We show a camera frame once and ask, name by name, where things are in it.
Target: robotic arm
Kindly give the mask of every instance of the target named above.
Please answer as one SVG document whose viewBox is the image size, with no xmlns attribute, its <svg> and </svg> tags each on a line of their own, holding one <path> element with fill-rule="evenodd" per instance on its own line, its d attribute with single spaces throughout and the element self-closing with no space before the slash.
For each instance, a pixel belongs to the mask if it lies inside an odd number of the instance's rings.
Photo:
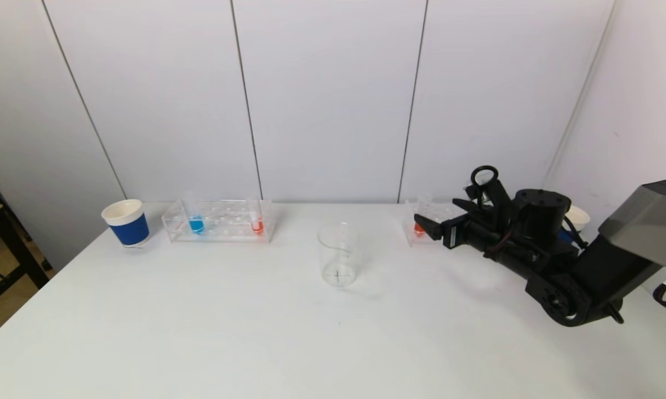
<svg viewBox="0 0 666 399">
<path fill-rule="evenodd" d="M 493 176 L 479 184 L 483 171 Z M 639 187 L 590 245 L 574 232 L 586 248 L 581 254 L 558 238 L 568 197 L 525 189 L 510 199 L 493 166 L 473 170 L 465 191 L 470 200 L 453 203 L 466 214 L 442 223 L 415 214 L 414 221 L 445 247 L 471 245 L 525 278 L 525 292 L 559 324 L 579 326 L 607 316 L 624 323 L 619 313 L 624 296 L 666 266 L 666 180 Z M 662 301 L 662 293 L 654 297 Z"/>
</svg>

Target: white wall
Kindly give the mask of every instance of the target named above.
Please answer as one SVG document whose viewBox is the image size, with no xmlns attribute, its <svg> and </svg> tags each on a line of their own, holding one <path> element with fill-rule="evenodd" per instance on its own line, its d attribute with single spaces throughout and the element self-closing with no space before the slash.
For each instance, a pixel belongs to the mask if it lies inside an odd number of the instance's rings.
<svg viewBox="0 0 666 399">
<path fill-rule="evenodd" d="M 129 197 L 259 197 L 229 0 L 46 0 Z"/>
<path fill-rule="evenodd" d="M 592 217 L 590 237 L 639 185 L 666 179 L 666 0 L 620 0 L 548 187 Z M 654 290 L 657 273 L 644 287 Z"/>
<path fill-rule="evenodd" d="M 265 198 L 396 202 L 425 0 L 234 0 Z"/>
<path fill-rule="evenodd" d="M 0 190 L 57 269 L 124 199 L 39 0 L 0 0 Z"/>
<path fill-rule="evenodd" d="M 401 200 L 464 196 L 481 165 L 539 187 L 613 0 L 430 0 Z"/>
</svg>

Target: paper cup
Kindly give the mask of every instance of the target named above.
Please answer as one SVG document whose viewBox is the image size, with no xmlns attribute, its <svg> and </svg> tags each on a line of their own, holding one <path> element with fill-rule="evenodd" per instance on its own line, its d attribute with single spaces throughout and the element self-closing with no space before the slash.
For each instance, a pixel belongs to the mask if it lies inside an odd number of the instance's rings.
<svg viewBox="0 0 666 399">
<path fill-rule="evenodd" d="M 102 218 L 124 247 L 138 247 L 148 240 L 144 203 L 137 199 L 115 202 L 102 211 Z"/>
<path fill-rule="evenodd" d="M 586 226 L 589 223 L 589 220 L 591 220 L 587 212 L 584 212 L 580 207 L 575 207 L 574 205 L 569 207 L 569 210 L 564 216 L 572 222 L 574 228 L 577 229 L 577 232 L 581 232 L 584 229 L 584 226 Z M 566 222 L 562 222 L 562 227 L 564 227 L 565 230 L 570 231 Z"/>
</svg>

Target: glass beaker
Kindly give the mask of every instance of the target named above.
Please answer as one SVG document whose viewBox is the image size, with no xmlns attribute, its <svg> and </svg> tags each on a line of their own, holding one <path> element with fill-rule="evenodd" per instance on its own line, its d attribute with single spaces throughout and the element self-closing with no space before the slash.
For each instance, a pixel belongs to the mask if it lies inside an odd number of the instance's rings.
<svg viewBox="0 0 666 399">
<path fill-rule="evenodd" d="M 346 222 L 326 224 L 318 230 L 321 277 L 334 287 L 345 287 L 357 272 L 355 229 Z"/>
</svg>

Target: clear acrylic rack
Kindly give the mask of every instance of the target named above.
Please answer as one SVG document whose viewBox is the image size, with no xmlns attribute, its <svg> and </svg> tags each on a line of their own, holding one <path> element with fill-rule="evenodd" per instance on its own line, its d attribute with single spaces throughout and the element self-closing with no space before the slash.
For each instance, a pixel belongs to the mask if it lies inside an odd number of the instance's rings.
<svg viewBox="0 0 666 399">
<path fill-rule="evenodd" d="M 416 227 L 414 222 L 414 214 L 421 214 L 428 217 L 435 222 L 444 222 L 444 220 L 453 219 L 454 217 L 464 214 L 464 210 L 455 206 L 451 202 L 433 202 L 430 196 L 417 197 L 417 202 L 406 201 L 406 212 L 404 213 L 404 220 L 402 222 L 402 229 L 404 236 L 407 237 L 407 243 L 410 247 L 414 245 L 424 245 L 434 243 L 429 235 L 424 230 Z"/>
<path fill-rule="evenodd" d="M 254 201 L 259 203 L 260 226 L 252 223 L 252 204 L 245 200 L 198 201 L 196 206 L 204 224 L 201 233 L 191 228 L 183 200 L 176 201 L 161 219 L 171 242 L 269 243 L 275 225 L 271 201 Z"/>
</svg>

